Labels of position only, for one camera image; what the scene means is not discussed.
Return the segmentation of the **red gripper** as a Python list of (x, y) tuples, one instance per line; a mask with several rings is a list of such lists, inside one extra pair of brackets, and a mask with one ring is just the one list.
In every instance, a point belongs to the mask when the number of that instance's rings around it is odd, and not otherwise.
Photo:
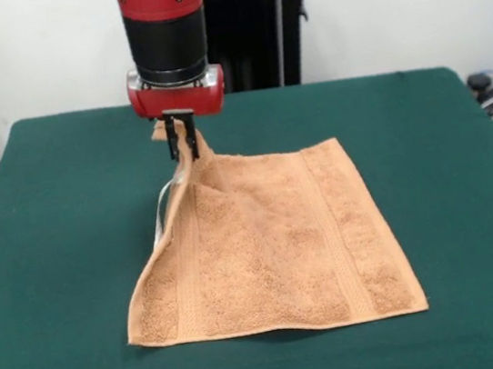
[[(186, 142), (192, 159), (199, 159), (196, 127), (193, 115), (215, 115), (221, 112), (224, 102), (224, 78), (219, 76), (214, 85), (171, 89), (129, 89), (128, 98), (137, 115), (145, 119), (160, 119), (166, 111), (189, 110), (192, 114), (182, 115), (186, 128)], [(175, 121), (172, 115), (164, 117), (169, 153), (172, 160), (178, 160), (179, 146)]]

